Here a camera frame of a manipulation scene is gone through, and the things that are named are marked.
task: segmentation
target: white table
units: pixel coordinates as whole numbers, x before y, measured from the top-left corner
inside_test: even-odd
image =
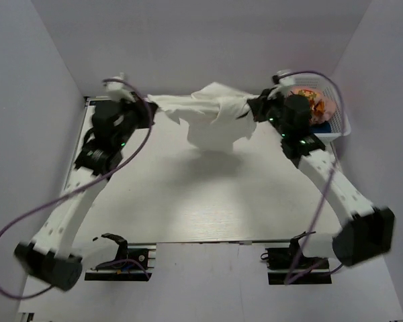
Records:
[[[82,133],[92,112],[88,107]],[[289,239],[308,228],[320,193],[283,155],[269,124],[227,155],[193,148],[182,123],[157,113],[146,147],[98,196],[77,241],[105,232],[133,243]],[[134,133],[124,158],[145,133]],[[317,232],[339,228],[327,205]]]
[[[82,133],[92,109],[87,112]],[[186,132],[158,114],[151,140],[99,195],[77,239],[105,232],[133,243],[288,239],[307,228],[320,193],[283,156],[269,125],[237,142],[233,156],[200,154]],[[125,156],[144,134],[132,136]],[[339,230],[329,206],[316,230]],[[403,319],[382,258],[341,270],[332,285],[269,286],[263,250],[261,244],[158,244],[147,283],[81,278],[69,292],[21,302],[19,311],[53,322]],[[24,293],[45,287],[28,278]]]
[[[52,322],[388,322],[403,319],[383,259],[332,277],[331,285],[273,286],[262,245],[159,244],[149,282],[80,279],[21,302]],[[46,285],[29,278],[25,293]]]

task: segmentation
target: cable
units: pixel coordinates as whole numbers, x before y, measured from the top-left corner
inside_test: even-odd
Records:
[[[14,220],[12,220],[10,223],[8,223],[0,231],[0,238],[1,238],[1,236],[3,236],[3,234],[7,230],[9,230],[10,227],[14,226],[16,223],[19,223],[21,220],[24,220],[25,218],[27,218],[27,217],[29,217],[29,216],[31,216],[31,215],[33,215],[33,214],[35,214],[35,213],[37,213],[37,212],[39,212],[41,210],[47,209],[47,208],[49,208],[49,207],[51,207],[51,206],[53,206],[53,205],[55,205],[57,203],[66,201],[66,200],[74,197],[75,195],[87,190],[88,188],[91,188],[93,185],[95,185],[95,184],[97,184],[97,183],[99,183],[99,182],[101,182],[103,180],[106,180],[106,179],[110,178],[114,173],[116,173],[117,171],[119,171],[123,167],[125,167],[127,164],[129,164],[130,161],[133,160],[138,155],[138,153],[141,151],[141,149],[143,149],[143,147],[145,146],[146,142],[148,141],[148,138],[150,137],[150,133],[152,131],[152,122],[153,122],[152,111],[150,110],[150,107],[149,107],[148,103],[145,100],[142,99],[142,95],[139,93],[139,91],[137,91],[137,89],[135,89],[132,85],[130,85],[126,81],[121,80],[121,79],[117,79],[117,78],[107,78],[107,79],[103,80],[103,83],[108,83],[108,82],[122,83],[122,84],[126,85],[129,89],[131,89],[133,92],[135,92],[136,95],[138,96],[138,98],[143,102],[144,107],[146,108],[146,112],[148,113],[148,117],[149,117],[150,122],[148,124],[148,133],[146,133],[146,136],[143,139],[142,143],[139,145],[139,147],[136,149],[136,151],[134,151],[134,153],[127,160],[125,160],[121,165],[119,165],[117,168],[113,169],[112,171],[108,172],[107,174],[104,174],[103,176],[100,176],[99,178],[94,179],[90,183],[87,183],[86,185],[81,186],[81,187],[75,189],[74,191],[71,191],[71,192],[69,192],[69,193],[67,193],[67,194],[65,194],[65,195],[63,195],[63,196],[61,196],[59,198],[56,198],[56,199],[54,199],[52,201],[49,201],[47,203],[44,203],[43,205],[40,205],[40,206],[38,206],[38,207],[28,211],[28,212],[23,213],[22,215],[16,217]],[[3,296],[5,296],[5,297],[7,297],[9,299],[12,299],[12,300],[22,301],[22,300],[28,300],[28,299],[32,299],[34,297],[38,297],[39,295],[44,294],[45,292],[50,290],[52,287],[53,286],[50,286],[47,289],[45,289],[45,290],[43,290],[43,291],[41,291],[39,293],[36,293],[36,294],[26,295],[26,296],[19,296],[19,295],[14,295],[14,294],[11,294],[10,292],[7,292],[5,289],[3,289],[0,286],[0,294],[2,294]]]
[[[322,276],[330,276],[330,275],[333,275],[333,274],[337,273],[343,266],[344,266],[343,264],[340,264],[340,265],[337,266],[334,270],[331,270],[330,272],[325,273],[325,274],[323,274]]]
[[[96,268],[108,267],[108,266],[119,264],[119,263],[132,263],[132,264],[137,265],[137,267],[139,267],[141,269],[141,271],[143,271],[143,273],[145,274],[146,278],[148,280],[150,280],[150,276],[149,276],[148,272],[143,268],[143,266],[140,265],[139,262],[137,262],[135,260],[131,260],[129,258],[127,258],[126,260],[114,260],[113,262],[103,263],[103,264],[97,265]]]
[[[306,275],[307,273],[310,273],[312,270],[314,270],[315,268],[318,268],[319,266],[323,265],[323,263],[325,263],[327,260],[326,259],[322,259],[317,261],[315,264],[313,264],[312,266],[308,267],[307,269],[305,269],[302,272],[297,273],[296,275],[288,278],[287,280],[285,279],[283,282],[285,285],[290,285],[293,284],[296,280],[298,280],[300,277]]]
[[[298,75],[298,74],[315,74],[315,75],[321,76],[322,78],[326,79],[334,87],[334,89],[335,89],[335,91],[337,93],[337,96],[339,98],[339,105],[340,105],[340,112],[341,112],[341,136],[343,136],[345,134],[345,104],[343,103],[341,90],[339,89],[337,84],[335,82],[333,82],[331,79],[329,79],[327,76],[322,74],[321,72],[316,72],[316,71],[313,71],[313,70],[303,70],[303,71],[300,71],[300,72],[289,72],[287,74],[283,74],[283,75],[279,76],[279,79],[283,79],[285,77]],[[312,222],[309,224],[309,228],[307,229],[307,232],[309,232],[309,233],[314,230],[316,222],[318,221],[319,216],[321,214],[321,210],[322,210],[322,208],[323,208],[323,206],[325,204],[327,192],[328,192],[328,190],[330,188],[330,185],[331,185],[331,182],[333,180],[333,176],[334,176],[334,173],[336,171],[338,159],[339,159],[339,155],[334,159],[334,162],[332,163],[332,167],[330,169],[330,173],[328,175],[327,182],[326,182],[326,184],[325,184],[325,186],[324,186],[324,188],[323,188],[323,190],[321,192],[321,194],[322,194],[321,199],[318,202],[318,206],[317,206],[317,208],[315,210],[315,214],[314,214],[314,216],[312,218]],[[294,256],[294,259],[292,261],[291,267],[289,268],[287,276],[285,277],[285,280],[284,280],[285,285],[290,284],[291,280],[293,282],[293,281],[297,280],[297,278],[305,275],[305,273],[304,273],[305,271],[303,271],[303,272],[301,272],[299,274],[296,274],[295,276],[293,276],[291,278],[291,275],[292,275],[293,271],[296,269],[296,267],[298,265],[300,257],[302,257],[303,249],[306,247],[306,244],[308,243],[309,238],[310,238],[310,235],[307,235],[304,238],[304,240],[303,240],[303,242],[302,242],[297,254]],[[324,260],[321,260],[318,263],[316,263],[316,264],[318,264],[316,267],[321,265],[323,263],[323,261]]]

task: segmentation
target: snack package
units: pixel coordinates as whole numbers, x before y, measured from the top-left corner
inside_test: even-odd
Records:
[[[290,94],[305,96],[309,99],[312,110],[310,124],[321,124],[331,119],[337,106],[334,101],[324,96],[320,91],[308,87],[293,87]]]

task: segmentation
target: gray wall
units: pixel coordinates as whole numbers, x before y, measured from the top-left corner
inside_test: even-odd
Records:
[[[373,0],[334,77],[353,130],[343,168],[397,217],[386,262],[403,308],[403,1]]]
[[[33,0],[82,94],[125,71],[148,93],[212,81],[250,92],[277,70],[332,74],[370,0]]]
[[[82,114],[83,98],[32,4],[0,0],[0,229],[59,193]],[[41,222],[24,221],[0,242],[7,290],[22,290],[12,252]],[[16,308],[0,295],[0,321],[13,321]]]

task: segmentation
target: white basket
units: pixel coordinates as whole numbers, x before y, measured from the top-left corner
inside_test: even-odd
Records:
[[[328,82],[325,78],[315,74],[297,74],[294,76],[290,76],[294,79],[296,86],[302,87],[310,87],[311,89],[317,89],[322,92],[324,96],[327,96],[329,99],[332,99],[337,106],[336,113],[334,113],[333,117],[328,121],[331,125],[331,133],[316,133],[315,135],[322,141],[324,144],[329,144],[334,139],[337,139],[341,136],[341,109],[342,107],[339,105],[339,97],[337,95],[334,87]],[[290,81],[289,77],[283,78],[285,81]],[[351,133],[351,126],[349,125],[348,117],[345,113],[345,133],[344,136],[347,136]]]

